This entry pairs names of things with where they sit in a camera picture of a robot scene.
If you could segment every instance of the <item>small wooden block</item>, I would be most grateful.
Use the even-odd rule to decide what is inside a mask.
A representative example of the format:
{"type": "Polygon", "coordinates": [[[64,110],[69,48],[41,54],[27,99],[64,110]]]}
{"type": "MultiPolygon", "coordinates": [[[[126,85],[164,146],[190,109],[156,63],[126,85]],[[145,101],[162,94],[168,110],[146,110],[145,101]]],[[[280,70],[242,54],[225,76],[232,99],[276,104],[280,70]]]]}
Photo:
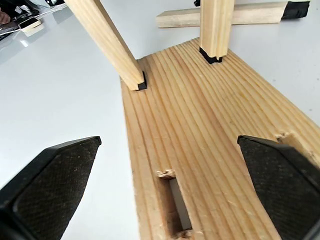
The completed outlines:
{"type": "MultiPolygon", "coordinates": [[[[288,2],[236,4],[232,24],[280,23],[288,2]]],[[[156,16],[158,28],[199,27],[201,8],[164,11],[156,16]]]]}
{"type": "Polygon", "coordinates": [[[192,224],[192,236],[175,237],[280,239],[237,138],[275,141],[295,132],[319,156],[320,129],[230,50],[210,65],[194,39],[138,62],[148,89],[130,91],[122,83],[122,96],[141,239],[174,238],[157,175],[166,170],[175,172],[192,224]]]}

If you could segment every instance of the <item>wooden plank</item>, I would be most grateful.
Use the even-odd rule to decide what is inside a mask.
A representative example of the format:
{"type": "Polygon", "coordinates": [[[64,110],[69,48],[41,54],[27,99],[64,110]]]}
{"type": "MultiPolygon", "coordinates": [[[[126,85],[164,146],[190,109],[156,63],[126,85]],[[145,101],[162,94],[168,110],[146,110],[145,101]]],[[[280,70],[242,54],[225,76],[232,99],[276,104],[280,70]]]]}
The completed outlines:
{"type": "MultiPolygon", "coordinates": [[[[288,2],[236,4],[232,24],[277,24],[288,2]]],[[[201,9],[190,8],[164,11],[156,17],[158,28],[199,27],[201,9]]]]}
{"type": "Polygon", "coordinates": [[[209,63],[220,62],[228,51],[235,0],[202,0],[200,52],[209,63]]]}
{"type": "Polygon", "coordinates": [[[99,0],[66,0],[65,2],[115,67],[128,88],[138,90],[138,84],[144,82],[142,70],[101,2],[99,0]]]}
{"type": "Polygon", "coordinates": [[[210,65],[194,39],[138,62],[148,89],[129,91],[122,83],[122,95],[141,239],[174,239],[168,231],[171,205],[164,204],[158,178],[166,170],[175,172],[191,239],[280,239],[237,138],[276,141],[295,133],[319,156],[320,129],[231,51],[210,65]]]}

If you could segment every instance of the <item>white table surface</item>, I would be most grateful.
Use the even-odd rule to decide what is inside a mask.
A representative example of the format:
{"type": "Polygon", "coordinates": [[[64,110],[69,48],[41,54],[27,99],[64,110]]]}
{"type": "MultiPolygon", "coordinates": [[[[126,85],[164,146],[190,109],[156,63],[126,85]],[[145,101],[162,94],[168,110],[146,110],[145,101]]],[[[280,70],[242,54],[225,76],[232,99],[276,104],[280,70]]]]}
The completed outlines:
{"type": "MultiPolygon", "coordinates": [[[[198,27],[158,29],[155,22],[165,10],[192,8],[192,0],[102,2],[137,59],[199,36],[198,27]]],[[[314,0],[303,19],[233,26],[229,45],[318,125],[319,9],[314,0]]],[[[44,148],[101,136],[62,239],[139,239],[119,76],[68,8],[44,24],[31,37],[0,42],[0,188],[44,148]]]]}

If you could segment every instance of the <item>mortise hole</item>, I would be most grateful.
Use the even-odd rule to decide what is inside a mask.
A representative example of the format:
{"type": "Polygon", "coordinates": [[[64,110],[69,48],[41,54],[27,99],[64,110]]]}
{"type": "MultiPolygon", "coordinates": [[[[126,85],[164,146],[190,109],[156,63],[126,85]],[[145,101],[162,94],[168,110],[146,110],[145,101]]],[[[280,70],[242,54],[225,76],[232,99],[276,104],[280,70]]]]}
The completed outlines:
{"type": "Polygon", "coordinates": [[[157,172],[157,176],[168,232],[172,238],[188,239],[191,237],[192,225],[175,172],[157,172]]]}

